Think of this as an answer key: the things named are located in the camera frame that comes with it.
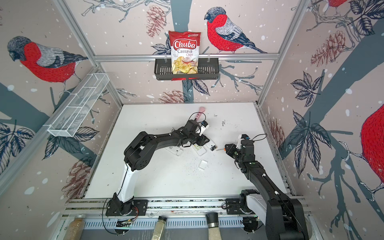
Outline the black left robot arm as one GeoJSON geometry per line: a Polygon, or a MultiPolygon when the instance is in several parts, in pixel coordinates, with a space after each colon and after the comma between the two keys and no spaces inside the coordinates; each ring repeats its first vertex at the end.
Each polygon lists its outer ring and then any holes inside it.
{"type": "Polygon", "coordinates": [[[137,173],[151,161],[155,151],[168,147],[203,146],[210,139],[204,135],[209,127],[207,121],[188,120],[185,126],[167,134],[152,135],[140,132],[124,151],[125,174],[119,190],[114,193],[111,203],[122,208],[132,204],[134,189],[138,179],[137,173]]]}

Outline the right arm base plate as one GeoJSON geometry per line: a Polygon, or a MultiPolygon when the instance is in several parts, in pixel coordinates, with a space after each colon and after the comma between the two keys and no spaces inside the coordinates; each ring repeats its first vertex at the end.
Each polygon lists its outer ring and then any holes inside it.
{"type": "Polygon", "coordinates": [[[223,205],[223,209],[228,215],[256,215],[241,198],[227,198],[223,205]]]}

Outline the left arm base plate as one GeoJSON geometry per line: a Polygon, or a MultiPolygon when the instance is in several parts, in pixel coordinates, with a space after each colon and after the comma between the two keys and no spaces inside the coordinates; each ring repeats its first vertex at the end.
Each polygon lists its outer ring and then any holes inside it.
{"type": "Polygon", "coordinates": [[[148,208],[148,200],[129,200],[122,203],[119,199],[109,200],[106,206],[107,217],[144,216],[148,208]]]}

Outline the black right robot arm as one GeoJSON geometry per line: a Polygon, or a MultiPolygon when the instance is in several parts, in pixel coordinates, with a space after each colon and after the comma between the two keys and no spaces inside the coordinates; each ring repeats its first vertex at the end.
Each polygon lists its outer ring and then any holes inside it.
{"type": "Polygon", "coordinates": [[[245,203],[265,226],[269,240],[309,240],[302,204],[284,194],[256,161],[254,141],[241,139],[237,145],[225,145],[241,172],[256,187],[256,194],[246,195],[245,203]]]}

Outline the white remote control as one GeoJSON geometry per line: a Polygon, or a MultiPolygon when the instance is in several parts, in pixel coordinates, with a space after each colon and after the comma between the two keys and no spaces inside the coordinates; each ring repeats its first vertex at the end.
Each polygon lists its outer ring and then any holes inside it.
{"type": "Polygon", "coordinates": [[[218,148],[217,145],[212,140],[206,143],[205,147],[207,147],[207,149],[210,150],[211,152],[215,151],[218,148]]]}
{"type": "Polygon", "coordinates": [[[198,154],[198,156],[203,156],[207,152],[203,146],[199,146],[197,144],[193,145],[193,149],[198,154]]]}

